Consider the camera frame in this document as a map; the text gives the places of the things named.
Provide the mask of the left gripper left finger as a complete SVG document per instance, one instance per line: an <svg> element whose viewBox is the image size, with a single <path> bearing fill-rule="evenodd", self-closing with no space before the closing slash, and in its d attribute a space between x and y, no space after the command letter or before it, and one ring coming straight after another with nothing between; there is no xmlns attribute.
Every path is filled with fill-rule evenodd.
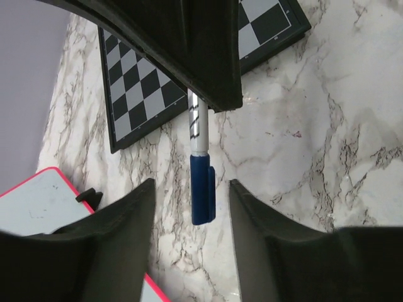
<svg viewBox="0 0 403 302"><path fill-rule="evenodd" d="M53 233L1 233L2 301L139 301L156 207L152 178Z"/></svg>

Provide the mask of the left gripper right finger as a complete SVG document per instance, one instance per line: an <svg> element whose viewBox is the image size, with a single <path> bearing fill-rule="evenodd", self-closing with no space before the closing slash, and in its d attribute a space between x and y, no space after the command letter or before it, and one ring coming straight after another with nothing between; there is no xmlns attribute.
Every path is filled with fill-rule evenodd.
<svg viewBox="0 0 403 302"><path fill-rule="evenodd" d="M243 301L401 301L402 229L304 226L229 184Z"/></svg>

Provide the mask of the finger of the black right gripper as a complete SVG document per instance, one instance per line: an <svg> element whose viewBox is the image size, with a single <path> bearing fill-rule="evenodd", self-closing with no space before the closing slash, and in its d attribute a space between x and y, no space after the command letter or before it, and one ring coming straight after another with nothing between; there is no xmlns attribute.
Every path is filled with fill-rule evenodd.
<svg viewBox="0 0 403 302"><path fill-rule="evenodd" d="M242 107L237 1L53 0L191 89L216 112Z"/></svg>

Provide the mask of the white blue whiteboard marker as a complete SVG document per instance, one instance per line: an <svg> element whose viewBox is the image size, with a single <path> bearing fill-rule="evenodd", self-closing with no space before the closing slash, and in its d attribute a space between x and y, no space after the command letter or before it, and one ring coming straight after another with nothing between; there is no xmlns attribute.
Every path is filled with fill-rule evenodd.
<svg viewBox="0 0 403 302"><path fill-rule="evenodd" d="M193 156L206 156L209 149L208 106L188 89L190 148Z"/></svg>

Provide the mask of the pink framed whiteboard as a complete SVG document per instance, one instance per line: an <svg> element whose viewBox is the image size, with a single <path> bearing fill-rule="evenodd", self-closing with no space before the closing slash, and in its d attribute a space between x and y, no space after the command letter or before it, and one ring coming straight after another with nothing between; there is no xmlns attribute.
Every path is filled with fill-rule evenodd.
<svg viewBox="0 0 403 302"><path fill-rule="evenodd" d="M95 212L76 201L77 189L56 167L44 169L1 195L1 233L27 237L49 235ZM145 273L139 301L166 301Z"/></svg>

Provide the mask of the blue marker cap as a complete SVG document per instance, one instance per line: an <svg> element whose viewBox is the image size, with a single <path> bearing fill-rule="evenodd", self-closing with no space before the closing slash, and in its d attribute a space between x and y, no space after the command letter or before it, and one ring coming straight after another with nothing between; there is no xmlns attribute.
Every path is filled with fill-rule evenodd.
<svg viewBox="0 0 403 302"><path fill-rule="evenodd" d="M216 217L215 169L210 156L190 156L191 219L192 224L202 225Z"/></svg>

